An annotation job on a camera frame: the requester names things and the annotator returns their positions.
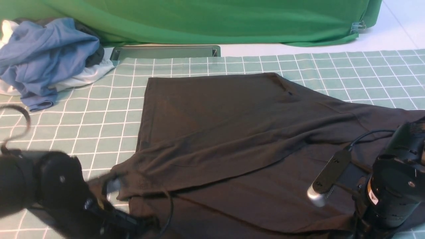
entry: white floor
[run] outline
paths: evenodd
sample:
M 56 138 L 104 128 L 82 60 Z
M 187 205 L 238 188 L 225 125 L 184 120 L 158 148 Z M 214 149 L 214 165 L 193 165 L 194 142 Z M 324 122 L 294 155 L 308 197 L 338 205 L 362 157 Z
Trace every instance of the white floor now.
M 220 45 L 221 56 L 265 56 L 425 48 L 425 0 L 383 0 L 378 22 L 349 44 L 301 48 L 283 44 Z

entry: black t-shirt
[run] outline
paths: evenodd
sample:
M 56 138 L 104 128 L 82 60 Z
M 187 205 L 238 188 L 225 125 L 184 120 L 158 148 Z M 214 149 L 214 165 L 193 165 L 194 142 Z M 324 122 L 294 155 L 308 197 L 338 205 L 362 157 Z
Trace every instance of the black t-shirt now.
M 120 199 L 130 212 L 165 218 L 168 202 L 144 199 L 161 182 L 175 196 L 165 238 L 324 238 L 352 229 L 351 196 L 336 189 L 323 208 L 306 191 L 332 155 L 359 135 L 396 129 L 425 117 L 344 102 L 278 74 L 150 78 L 137 152 L 113 171 L 127 171 Z M 354 160 L 372 164 L 389 133 L 364 138 Z M 425 219 L 419 206 L 403 225 Z

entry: green cloth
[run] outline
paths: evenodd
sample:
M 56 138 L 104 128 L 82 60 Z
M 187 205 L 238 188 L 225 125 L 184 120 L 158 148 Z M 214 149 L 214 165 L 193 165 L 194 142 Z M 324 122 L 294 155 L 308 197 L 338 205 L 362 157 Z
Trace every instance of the green cloth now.
M 72 17 L 107 46 L 343 44 L 376 23 L 382 0 L 0 0 L 0 19 Z

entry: warning label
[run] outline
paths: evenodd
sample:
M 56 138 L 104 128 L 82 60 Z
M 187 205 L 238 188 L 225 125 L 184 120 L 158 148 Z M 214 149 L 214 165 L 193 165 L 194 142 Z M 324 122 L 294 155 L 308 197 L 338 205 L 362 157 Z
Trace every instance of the warning label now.
M 368 182 L 368 195 L 373 204 L 378 204 L 379 200 L 372 191 L 371 181 Z

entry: black cable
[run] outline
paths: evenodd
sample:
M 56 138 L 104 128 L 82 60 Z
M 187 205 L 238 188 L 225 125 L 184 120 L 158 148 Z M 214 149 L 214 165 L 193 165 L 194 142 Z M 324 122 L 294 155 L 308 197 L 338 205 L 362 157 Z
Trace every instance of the black cable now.
M 155 182 L 154 180 L 152 180 L 151 178 L 149 178 L 146 174 L 142 173 L 142 172 L 138 172 L 139 174 L 142 175 L 142 177 L 146 178 L 148 181 L 150 181 L 153 184 L 156 184 L 157 186 L 160 187 L 162 193 L 165 194 L 165 196 L 168 198 L 169 202 L 170 202 L 170 213 L 168 214 L 168 219 L 167 222 L 165 223 L 165 225 L 161 228 L 161 231 L 158 233 L 158 236 L 156 237 L 157 239 L 159 239 L 161 236 L 164 235 L 165 231 L 168 229 L 168 227 L 170 226 L 171 223 L 171 219 L 173 218 L 173 212 L 174 212 L 174 202 L 173 202 L 173 198 L 171 197 L 170 193 L 165 189 L 165 187 L 158 182 Z
M 395 130 L 391 130 L 391 129 L 377 129 L 377 130 L 372 130 L 369 131 L 367 133 L 364 133 L 362 135 L 360 135 L 359 137 L 357 137 L 355 140 L 353 140 L 350 145 L 348 145 L 345 149 L 347 149 L 348 151 L 351 152 L 351 150 L 353 149 L 354 145 L 357 144 L 362 138 L 370 135 L 370 134 L 374 134 L 374 133 L 380 133 L 380 132 L 389 132 L 389 133 L 394 133 Z
M 389 132 L 389 133 L 394 133 L 395 130 L 391 130 L 391 129 L 377 129 L 377 130 L 372 130 L 369 131 L 367 133 L 364 133 L 362 135 L 360 135 L 359 137 L 357 137 L 355 140 L 353 140 L 347 147 L 345 147 L 346 150 L 348 150 L 349 152 L 352 151 L 353 147 L 355 144 L 357 144 L 361 139 L 363 139 L 364 137 L 374 134 L 374 133 L 381 133 L 381 132 Z M 357 213 L 354 216 L 354 228 L 353 228 L 353 239 L 357 239 L 357 227 L 358 227 L 358 220 L 360 218 L 358 217 Z
M 24 137 L 31 130 L 31 117 L 30 117 L 28 111 L 26 109 L 24 109 L 22 106 L 19 106 L 19 105 L 1 105 L 0 110 L 3 110 L 3 109 L 4 110 L 5 109 L 16 110 L 16 111 L 20 112 L 26 120 L 25 131 L 21 134 L 18 134 L 18 135 L 10 137 L 8 139 L 5 139 L 3 141 L 3 144 L 0 146 L 1 153 L 4 154 L 4 155 L 7 155 L 7 154 L 9 154 L 9 150 L 7 149 L 7 143 L 9 141 L 13 141 L 15 139 L 19 139 L 21 137 Z

